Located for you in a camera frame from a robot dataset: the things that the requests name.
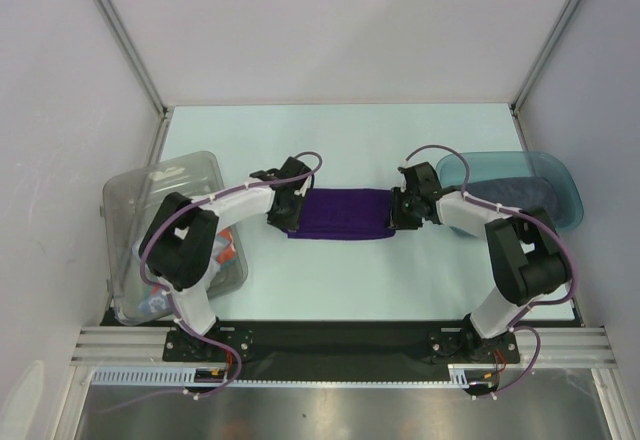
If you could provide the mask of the purple towel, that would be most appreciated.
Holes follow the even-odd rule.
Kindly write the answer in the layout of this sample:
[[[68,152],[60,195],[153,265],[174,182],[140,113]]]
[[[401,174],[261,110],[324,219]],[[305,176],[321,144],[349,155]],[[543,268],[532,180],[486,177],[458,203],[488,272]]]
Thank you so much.
[[[313,189],[289,239],[368,241],[391,238],[392,195],[382,189]]]

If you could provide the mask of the grey towel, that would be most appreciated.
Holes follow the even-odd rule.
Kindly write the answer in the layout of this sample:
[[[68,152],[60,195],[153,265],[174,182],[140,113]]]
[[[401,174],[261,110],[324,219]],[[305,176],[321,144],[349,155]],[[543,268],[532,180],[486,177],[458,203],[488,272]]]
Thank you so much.
[[[529,210],[545,209],[555,225],[563,216],[563,209],[552,185],[540,177],[511,177],[473,182],[467,191],[483,200],[502,203],[508,207]]]

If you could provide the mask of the light blue paw towel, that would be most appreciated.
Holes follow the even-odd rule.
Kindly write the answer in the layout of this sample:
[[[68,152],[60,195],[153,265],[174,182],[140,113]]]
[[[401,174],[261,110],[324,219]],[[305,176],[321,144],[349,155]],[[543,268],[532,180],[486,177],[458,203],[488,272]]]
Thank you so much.
[[[149,267],[145,267],[146,278],[150,283],[141,281],[141,299],[138,301],[138,310],[145,315],[159,314],[170,310],[165,291],[158,287],[158,278],[151,273]]]

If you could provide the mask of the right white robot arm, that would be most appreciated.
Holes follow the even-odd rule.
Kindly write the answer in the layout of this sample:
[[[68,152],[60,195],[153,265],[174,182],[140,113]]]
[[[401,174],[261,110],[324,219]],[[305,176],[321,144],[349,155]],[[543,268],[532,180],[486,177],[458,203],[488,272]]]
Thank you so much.
[[[403,184],[391,190],[389,227],[418,230],[424,223],[460,230],[486,242],[494,287],[463,319],[454,351],[484,361],[496,339],[561,286],[572,285],[575,268],[540,206],[519,209],[480,198],[466,184],[444,187],[428,162],[398,168]]]

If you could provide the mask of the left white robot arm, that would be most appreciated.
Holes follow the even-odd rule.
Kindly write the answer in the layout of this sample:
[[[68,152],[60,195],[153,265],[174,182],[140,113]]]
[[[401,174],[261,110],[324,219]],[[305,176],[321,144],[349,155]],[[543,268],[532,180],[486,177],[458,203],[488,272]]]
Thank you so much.
[[[176,323],[188,333],[185,348],[195,358],[211,359],[220,348],[220,336],[212,330],[217,316],[208,299],[217,234],[255,216],[279,230],[297,230],[322,166],[319,154],[307,154],[317,159],[314,168],[300,153],[234,187],[195,197],[170,193],[156,211],[138,247],[139,275],[168,298]]]

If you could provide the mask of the teal plastic tray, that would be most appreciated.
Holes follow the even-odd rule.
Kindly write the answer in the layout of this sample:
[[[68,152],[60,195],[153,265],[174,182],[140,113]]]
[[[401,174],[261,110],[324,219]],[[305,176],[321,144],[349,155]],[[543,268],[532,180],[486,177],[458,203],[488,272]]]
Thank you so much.
[[[556,231],[572,230],[583,219],[582,201],[569,170],[550,154],[524,151],[473,152],[464,153],[460,158],[450,154],[438,162],[436,171],[443,187],[457,189],[465,185],[466,191],[467,186],[473,182],[511,177],[540,177],[552,185],[563,209],[563,216],[558,225],[550,218]],[[502,203],[493,204],[523,210]]]

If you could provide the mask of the orange towel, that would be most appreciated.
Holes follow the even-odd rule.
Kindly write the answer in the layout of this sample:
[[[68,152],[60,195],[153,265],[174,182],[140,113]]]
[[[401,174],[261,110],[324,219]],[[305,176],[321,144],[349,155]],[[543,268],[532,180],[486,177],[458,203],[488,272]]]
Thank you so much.
[[[216,242],[219,247],[219,252],[216,255],[216,261],[220,265],[226,265],[235,260],[236,249],[234,245],[234,237],[230,228],[222,230],[216,236]]]

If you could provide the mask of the clear plastic bin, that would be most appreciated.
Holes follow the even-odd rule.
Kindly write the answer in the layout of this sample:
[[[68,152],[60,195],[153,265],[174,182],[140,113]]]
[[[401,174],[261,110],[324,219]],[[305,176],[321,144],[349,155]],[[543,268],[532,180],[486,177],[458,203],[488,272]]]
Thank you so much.
[[[222,190],[224,183],[215,155],[200,151],[132,170],[110,179],[103,188],[103,216],[110,266],[114,316],[136,326],[170,313],[145,315],[141,299],[138,248],[164,197],[178,192],[195,197]]]

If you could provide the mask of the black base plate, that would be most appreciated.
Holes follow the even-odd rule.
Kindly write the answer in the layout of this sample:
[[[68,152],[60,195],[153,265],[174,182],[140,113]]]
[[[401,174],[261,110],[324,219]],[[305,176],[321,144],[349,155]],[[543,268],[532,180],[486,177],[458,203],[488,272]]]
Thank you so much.
[[[451,365],[491,370],[524,358],[514,335],[475,339],[462,320],[228,320],[205,341],[168,320],[146,325],[159,334],[166,363],[221,363],[226,354],[212,343],[232,347],[241,358],[232,369],[242,381],[431,382],[445,380]]]

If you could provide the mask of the aluminium front rail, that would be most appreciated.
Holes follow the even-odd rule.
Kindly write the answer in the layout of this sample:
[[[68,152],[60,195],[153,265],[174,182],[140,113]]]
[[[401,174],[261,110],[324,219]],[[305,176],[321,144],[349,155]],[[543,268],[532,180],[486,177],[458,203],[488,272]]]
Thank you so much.
[[[98,326],[81,329],[71,356],[79,365],[158,365],[171,326]],[[539,369],[615,369],[617,362],[603,328],[539,328]]]

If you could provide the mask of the right aluminium frame post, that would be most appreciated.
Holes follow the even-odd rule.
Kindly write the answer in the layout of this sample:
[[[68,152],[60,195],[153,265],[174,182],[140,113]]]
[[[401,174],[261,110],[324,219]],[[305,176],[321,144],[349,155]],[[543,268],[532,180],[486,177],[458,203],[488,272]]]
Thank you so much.
[[[511,103],[510,109],[514,116],[517,116],[523,109],[583,1],[584,0],[565,0],[549,34],[545,38],[541,50],[537,54]]]

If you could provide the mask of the aluminium frame post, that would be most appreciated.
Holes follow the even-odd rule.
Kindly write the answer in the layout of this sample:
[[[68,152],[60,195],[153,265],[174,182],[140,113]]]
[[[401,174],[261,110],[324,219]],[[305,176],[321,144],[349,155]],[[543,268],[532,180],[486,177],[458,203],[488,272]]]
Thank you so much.
[[[565,0],[549,34],[545,38],[541,50],[537,54],[511,103],[510,109],[514,116],[517,116],[523,109],[583,1],[584,0]]]
[[[113,0],[93,0],[98,12],[103,17],[116,45],[128,63],[135,79],[154,111],[163,118],[167,112],[159,91],[131,38],[128,29]]]

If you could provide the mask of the left aluminium frame post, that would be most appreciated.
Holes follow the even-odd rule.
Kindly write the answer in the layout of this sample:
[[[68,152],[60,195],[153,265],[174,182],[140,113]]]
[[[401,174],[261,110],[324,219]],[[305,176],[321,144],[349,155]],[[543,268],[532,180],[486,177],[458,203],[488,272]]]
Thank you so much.
[[[113,0],[93,0],[98,12],[103,17],[116,45],[128,63],[135,79],[154,111],[163,118],[167,112],[159,91],[131,38],[128,29]]]

